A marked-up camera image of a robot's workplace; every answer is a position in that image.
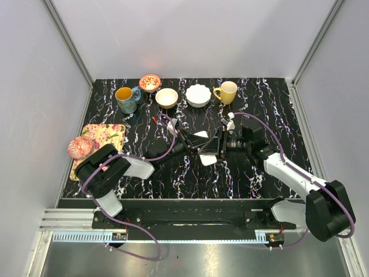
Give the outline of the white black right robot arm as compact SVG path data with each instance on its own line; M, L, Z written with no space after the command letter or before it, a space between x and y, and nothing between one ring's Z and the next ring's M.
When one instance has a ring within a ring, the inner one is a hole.
M302 199L302 203L277 199L271 201L262 214L263 224L274 229L282 222L307 228L318 240L344 238L342 231L355 230L355 215L344 185L325 181L292 163L268 144L262 128L243 128L240 137L219 130L198 150L201 155L224 158L228 152L246 154L247 159L263 172L279 179Z

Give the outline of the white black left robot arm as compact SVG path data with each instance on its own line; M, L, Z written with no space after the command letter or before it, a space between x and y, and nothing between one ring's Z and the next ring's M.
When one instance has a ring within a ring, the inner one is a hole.
M162 138L152 143L146 157L152 161L144 162L141 158L121 156L112 145L107 144L79 164L75 175L84 187L84 192L92 196L103 209L105 222L112 228L121 227L125 221L123 206L114 193L118 181L123 177L148 179L162 164L184 152L197 152L210 141L205 132L191 134L185 130L179 132L174 147L168 155L170 146Z

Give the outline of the white red remote control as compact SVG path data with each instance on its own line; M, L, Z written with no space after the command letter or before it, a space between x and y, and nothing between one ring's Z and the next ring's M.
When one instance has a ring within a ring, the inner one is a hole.
M197 133L194 133L196 136L200 136L202 138L206 138L208 139L209 136L207 134L206 131L200 131ZM204 146L200 149L199 153L199 158L200 158L200 162L202 163L203 166L211 166L217 163L217 156L215 151L209 147L209 146Z

